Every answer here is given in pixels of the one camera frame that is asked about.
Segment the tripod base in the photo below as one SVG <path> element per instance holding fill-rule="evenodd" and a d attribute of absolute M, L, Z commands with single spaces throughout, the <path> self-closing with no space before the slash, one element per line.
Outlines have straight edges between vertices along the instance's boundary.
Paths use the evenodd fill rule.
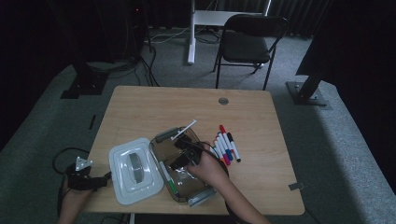
<path fill-rule="evenodd" d="M 62 93 L 61 99 L 78 99 L 80 95 L 100 95 L 106 85 L 109 73 L 93 72 L 95 78 L 90 84 L 79 84 L 78 76 L 76 76 L 70 89 Z"/>
<path fill-rule="evenodd" d="M 323 99 L 319 89 L 316 89 L 311 97 L 305 99 L 299 96 L 301 87 L 304 85 L 303 82 L 286 82 L 288 86 L 291 98 L 296 105 L 318 105 L 320 109 L 331 110 L 329 102 Z"/>

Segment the chair seat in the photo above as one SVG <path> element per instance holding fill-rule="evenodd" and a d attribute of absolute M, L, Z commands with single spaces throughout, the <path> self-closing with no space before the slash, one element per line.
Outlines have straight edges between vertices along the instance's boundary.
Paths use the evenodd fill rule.
<path fill-rule="evenodd" d="M 222 46 L 224 60 L 231 63 L 268 63 L 270 60 L 263 37 L 228 33 Z"/>

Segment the cable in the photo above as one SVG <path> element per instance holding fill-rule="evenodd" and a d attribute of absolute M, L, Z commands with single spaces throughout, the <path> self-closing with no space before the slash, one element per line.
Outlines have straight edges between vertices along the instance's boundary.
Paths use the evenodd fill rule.
<path fill-rule="evenodd" d="M 317 217 L 314 216 L 314 214 L 305 206 L 305 211 L 318 223 L 321 224 L 321 222 L 318 220 Z"/>
<path fill-rule="evenodd" d="M 151 48 L 152 48 L 152 51 L 153 51 L 153 57 L 151 59 L 150 64 L 148 64 L 143 58 L 140 58 L 140 59 L 142 60 L 142 62 L 144 63 L 144 65 L 148 69 L 148 76 L 146 76 L 146 79 L 148 81 L 148 85 L 149 86 L 154 86 L 154 83 L 155 83 L 158 87 L 160 87 L 160 84 L 158 84 L 158 82 L 155 79 L 155 76 L 153 75 L 152 70 L 151 70 L 152 65 L 154 64 L 155 58 L 157 56 L 157 50 L 154 47 L 151 47 Z"/>
<path fill-rule="evenodd" d="M 132 69 L 132 71 L 130 71 L 130 72 L 128 72 L 128 73 L 126 73 L 126 74 L 123 74 L 123 75 L 121 75 L 121 76 L 118 76 L 118 77 L 109 77 L 108 79 L 117 79 L 117 78 L 121 78 L 121 77 L 126 77 L 126 76 L 128 76 L 128 75 L 130 75 L 130 74 L 132 74 L 132 73 L 135 73 L 136 74 L 136 69 L 138 68 L 138 66 L 141 64 L 141 60 L 139 60 L 139 62 L 136 64 L 136 66 Z"/>
<path fill-rule="evenodd" d="M 214 32 L 212 32 L 210 34 L 200 34 L 200 35 L 213 35 L 216 38 L 216 40 L 210 41 L 210 40 L 206 40 L 206 39 L 203 39 L 201 37 L 198 37 L 198 36 L 195 37 L 195 39 L 197 41 L 199 41 L 201 43 L 204 43 L 204 44 L 218 44 L 220 42 L 220 39 L 221 39 L 221 35 L 216 34 Z"/>
<path fill-rule="evenodd" d="M 209 3 L 209 5 L 206 7 L 206 9 L 205 9 L 205 11 L 208 11 L 209 10 L 209 8 L 213 5 L 213 2 L 214 2 L 215 0 L 212 0 L 210 3 Z M 217 6 L 218 6 L 218 0 L 216 0 L 216 4 L 215 4 L 215 6 L 214 6 L 214 10 L 216 10 L 216 8 L 217 8 Z M 190 33 L 185 33 L 188 29 L 190 29 L 191 27 L 189 26 L 189 27 L 187 27 L 187 28 L 185 28 L 184 30 L 182 30 L 181 32 L 179 32 L 179 33 L 177 33 L 177 34 L 170 34 L 170 35 L 166 35 L 166 34 L 160 34 L 160 35 L 155 35 L 154 37 L 149 37 L 149 40 L 151 41 L 151 43 L 152 44 L 162 44 L 162 43 L 165 43 L 165 42 L 167 42 L 167 41 L 169 41 L 170 39 L 173 39 L 173 38 L 175 38 L 175 37 L 177 37 L 177 36 L 180 36 L 180 35 L 183 35 L 183 34 L 186 34 L 186 35 L 189 35 Z M 204 26 L 204 28 L 202 28 L 200 31 L 197 31 L 197 32 L 195 32 L 195 34 L 196 35 L 198 35 L 201 31 L 203 31 L 204 29 L 206 28 L 206 26 Z M 169 36 L 167 39 L 165 39 L 164 41 L 160 41 L 160 42 L 152 42 L 152 40 L 154 39 L 154 38 L 157 38 L 157 37 L 161 37 L 161 36 Z"/>
<path fill-rule="evenodd" d="M 68 150 L 77 150 L 77 151 L 82 151 L 82 152 L 85 152 L 85 153 L 90 153 L 89 151 L 84 150 L 84 149 L 81 149 L 81 148 L 78 148 L 78 147 L 67 147 L 67 148 L 62 149 L 62 150 L 61 150 L 60 152 L 58 152 L 58 153 L 53 157 L 53 159 L 52 159 L 52 169 L 53 169 L 57 174 L 59 174 L 59 175 L 64 175 L 64 172 L 61 172 L 61 171 L 59 171 L 59 170 L 56 168 L 56 165 L 55 165 L 56 159 L 58 159 L 58 157 L 59 157 L 61 154 L 65 153 L 65 152 L 68 151 Z"/>
<path fill-rule="evenodd" d="M 107 73 L 115 73 L 115 72 L 124 72 L 135 68 L 138 65 L 135 58 L 131 58 L 127 61 L 126 64 L 122 64 L 119 66 L 115 66 L 112 68 L 98 68 L 95 66 L 90 65 L 90 68 L 95 72 L 107 72 Z"/>

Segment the black curtain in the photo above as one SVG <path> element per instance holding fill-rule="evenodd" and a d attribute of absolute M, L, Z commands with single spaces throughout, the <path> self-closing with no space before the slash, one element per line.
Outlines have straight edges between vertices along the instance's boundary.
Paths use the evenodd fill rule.
<path fill-rule="evenodd" d="M 340 0 L 333 2 L 297 71 L 337 88 L 393 191 L 395 52 L 394 1 Z"/>

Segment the white object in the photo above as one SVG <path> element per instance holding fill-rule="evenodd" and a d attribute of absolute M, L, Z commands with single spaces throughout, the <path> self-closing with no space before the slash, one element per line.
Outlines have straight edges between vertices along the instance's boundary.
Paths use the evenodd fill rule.
<path fill-rule="evenodd" d="M 225 143 L 224 137 L 222 136 L 221 133 L 219 133 L 219 143 L 221 144 L 221 146 L 224 148 L 224 151 L 227 149 L 230 149 L 227 147 L 227 144 Z"/>
<path fill-rule="evenodd" d="M 93 161 L 86 161 L 80 157 L 76 158 L 76 171 L 83 170 L 89 166 L 91 166 Z"/>
<path fill-rule="evenodd" d="M 227 133 L 223 133 L 222 135 L 223 135 L 223 139 L 224 139 L 225 144 L 227 145 L 228 149 L 230 149 L 230 150 L 233 149 L 233 146 L 231 146 L 231 142 L 227 137 Z"/>
<path fill-rule="evenodd" d="M 184 132 L 186 132 L 194 123 L 196 123 L 197 121 L 195 119 L 192 120 L 192 123 L 187 125 L 187 127 L 185 127 L 183 130 L 178 131 L 177 135 L 171 137 L 171 140 L 175 140 L 179 135 L 183 134 Z"/>
<path fill-rule="evenodd" d="M 136 153 L 144 171 L 141 182 L 134 177 L 130 155 Z M 149 152 L 149 140 L 139 138 L 113 147 L 108 153 L 111 177 L 117 201 L 128 205 L 158 193 L 163 188 L 163 179 Z"/>

